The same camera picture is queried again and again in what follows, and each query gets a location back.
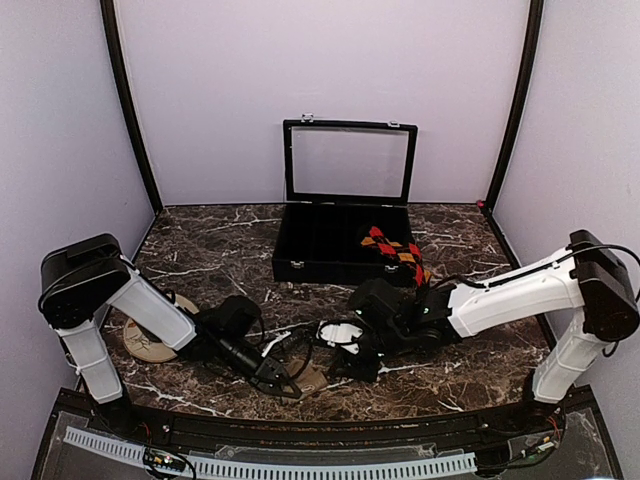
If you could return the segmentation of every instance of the brown object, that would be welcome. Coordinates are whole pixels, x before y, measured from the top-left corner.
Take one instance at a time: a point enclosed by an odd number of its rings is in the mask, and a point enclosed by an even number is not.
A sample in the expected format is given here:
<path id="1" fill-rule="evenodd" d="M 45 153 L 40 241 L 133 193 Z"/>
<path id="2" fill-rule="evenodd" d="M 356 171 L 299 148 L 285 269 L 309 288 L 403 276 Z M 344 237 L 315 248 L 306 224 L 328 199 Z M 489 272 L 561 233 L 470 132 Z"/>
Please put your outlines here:
<path id="1" fill-rule="evenodd" d="M 304 362 L 302 360 L 292 360 L 291 363 L 287 365 L 287 372 L 289 375 L 294 375 L 298 370 L 300 370 L 300 368 L 302 368 L 303 364 Z M 329 382 L 327 382 L 324 374 L 320 370 L 313 368 L 311 366 L 311 362 L 309 362 L 302 374 L 296 378 L 295 384 L 298 385 L 298 388 L 302 392 L 302 396 L 300 398 L 282 397 L 283 403 L 296 403 L 304 400 L 308 396 L 326 388 L 329 385 Z"/>
<path id="2" fill-rule="evenodd" d="M 198 307 L 182 295 L 176 295 L 176 303 L 191 313 L 198 313 Z M 149 363 L 164 363 L 178 356 L 164 343 L 151 341 L 132 318 L 127 319 L 127 323 L 122 329 L 122 336 L 127 352 L 139 360 Z"/>

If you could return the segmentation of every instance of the lid frame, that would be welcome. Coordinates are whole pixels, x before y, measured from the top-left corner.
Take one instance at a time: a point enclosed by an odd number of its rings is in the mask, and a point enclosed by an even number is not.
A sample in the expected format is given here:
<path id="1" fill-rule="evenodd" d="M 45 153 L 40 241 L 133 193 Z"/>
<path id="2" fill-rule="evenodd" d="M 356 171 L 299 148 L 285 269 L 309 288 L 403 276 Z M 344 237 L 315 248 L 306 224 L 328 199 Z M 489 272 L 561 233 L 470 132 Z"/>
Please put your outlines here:
<path id="1" fill-rule="evenodd" d="M 336 195 L 332 193 L 300 193 L 296 192 L 293 185 L 293 136 L 294 127 L 305 128 L 354 128 L 359 130 L 391 130 L 408 133 L 407 156 L 405 158 L 404 173 L 402 176 L 402 192 L 398 197 L 385 197 L 376 195 Z M 395 122 L 360 122 L 351 120 L 316 120 L 295 119 L 282 122 L 284 139 L 284 175 L 287 201 L 300 201 L 312 203 L 336 203 L 353 205 L 407 205 L 409 201 L 409 189 L 411 187 L 411 174 L 415 157 L 416 142 L 418 139 L 418 127 L 416 125 L 399 124 Z"/>

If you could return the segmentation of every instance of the white wall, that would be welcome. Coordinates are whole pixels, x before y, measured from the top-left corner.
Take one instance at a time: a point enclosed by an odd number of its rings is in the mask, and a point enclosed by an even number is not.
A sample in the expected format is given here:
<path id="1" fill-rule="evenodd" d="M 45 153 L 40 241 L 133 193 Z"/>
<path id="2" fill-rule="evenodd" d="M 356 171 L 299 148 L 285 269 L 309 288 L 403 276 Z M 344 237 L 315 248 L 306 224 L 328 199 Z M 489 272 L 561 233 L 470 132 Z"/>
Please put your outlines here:
<path id="1" fill-rule="evenodd" d="M 640 252 L 640 3 L 547 2 L 526 110 L 496 216 L 530 262 L 586 228 Z M 628 266 L 639 285 L 638 266 Z M 565 323 L 554 327 L 562 333 Z M 591 383 L 628 478 L 640 478 L 640 333 Z"/>
<path id="2" fill-rule="evenodd" d="M 486 195 L 526 0 L 124 0 L 123 48 L 167 204 L 281 202 L 281 122 L 420 127 L 410 199 Z"/>
<path id="3" fill-rule="evenodd" d="M 0 105 L 0 476 L 23 479 L 75 378 L 36 308 L 40 262 L 105 231 L 131 254 L 153 213 L 97 0 L 0 2 Z"/>

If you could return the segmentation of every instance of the box lid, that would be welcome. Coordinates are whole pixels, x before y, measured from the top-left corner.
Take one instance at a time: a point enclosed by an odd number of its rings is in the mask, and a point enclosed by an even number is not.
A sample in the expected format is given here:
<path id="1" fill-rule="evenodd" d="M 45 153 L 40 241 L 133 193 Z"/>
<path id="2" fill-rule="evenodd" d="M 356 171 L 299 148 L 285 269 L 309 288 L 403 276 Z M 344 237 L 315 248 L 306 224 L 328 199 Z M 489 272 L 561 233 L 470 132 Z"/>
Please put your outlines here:
<path id="1" fill-rule="evenodd" d="M 417 126 L 305 115 L 283 133 L 288 201 L 407 204 Z"/>

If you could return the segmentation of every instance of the transparent lid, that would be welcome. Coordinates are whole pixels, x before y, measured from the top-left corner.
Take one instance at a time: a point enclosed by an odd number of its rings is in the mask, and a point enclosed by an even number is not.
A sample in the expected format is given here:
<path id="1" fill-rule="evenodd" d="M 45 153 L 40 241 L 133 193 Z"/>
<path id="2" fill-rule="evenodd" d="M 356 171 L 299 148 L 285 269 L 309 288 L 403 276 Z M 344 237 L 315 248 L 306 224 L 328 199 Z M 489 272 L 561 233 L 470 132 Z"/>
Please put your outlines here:
<path id="1" fill-rule="evenodd" d="M 359 126 L 290 126 L 288 197 L 331 201 L 327 196 L 335 196 L 334 201 L 354 203 L 357 199 L 365 203 L 406 203 L 410 133 Z"/>

